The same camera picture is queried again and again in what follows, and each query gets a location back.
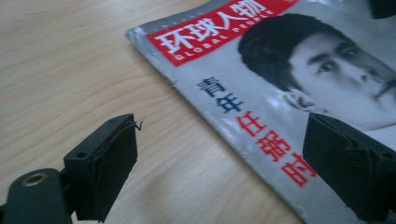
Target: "red title banner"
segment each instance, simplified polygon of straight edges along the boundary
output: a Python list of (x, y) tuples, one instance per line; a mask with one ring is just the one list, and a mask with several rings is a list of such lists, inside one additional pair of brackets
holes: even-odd
[(200, 58), (265, 18), (298, 0), (234, 0), (197, 18), (148, 35), (149, 41), (175, 66)]

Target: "wooden table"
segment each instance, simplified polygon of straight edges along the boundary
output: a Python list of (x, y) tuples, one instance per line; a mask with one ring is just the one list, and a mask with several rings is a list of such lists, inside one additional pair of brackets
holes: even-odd
[(301, 223), (124, 37), (204, 2), (2, 1), (0, 203), (17, 177), (61, 170), (103, 122), (134, 113), (138, 162), (106, 223)]

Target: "gray magazine cover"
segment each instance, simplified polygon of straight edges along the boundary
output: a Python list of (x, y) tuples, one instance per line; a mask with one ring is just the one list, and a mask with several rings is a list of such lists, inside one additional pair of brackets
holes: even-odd
[(365, 223), (304, 134), (315, 112), (396, 149), (395, 27), (362, 0), (213, 0), (127, 36), (304, 222)]

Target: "man's hair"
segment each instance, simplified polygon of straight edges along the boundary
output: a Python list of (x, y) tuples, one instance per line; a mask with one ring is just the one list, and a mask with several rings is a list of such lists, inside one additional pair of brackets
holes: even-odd
[(290, 73), (289, 58), (298, 44), (317, 33), (334, 35), (354, 44), (340, 31), (313, 17), (285, 14), (254, 25), (242, 37), (238, 50), (248, 69), (280, 90), (302, 90)]

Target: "wood grain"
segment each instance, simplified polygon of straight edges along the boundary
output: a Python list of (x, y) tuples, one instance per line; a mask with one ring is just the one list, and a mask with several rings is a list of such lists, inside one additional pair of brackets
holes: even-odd
[(124, 37), (204, 0), (0, 3), (0, 203), (134, 113), (139, 157), (106, 223), (301, 223)]

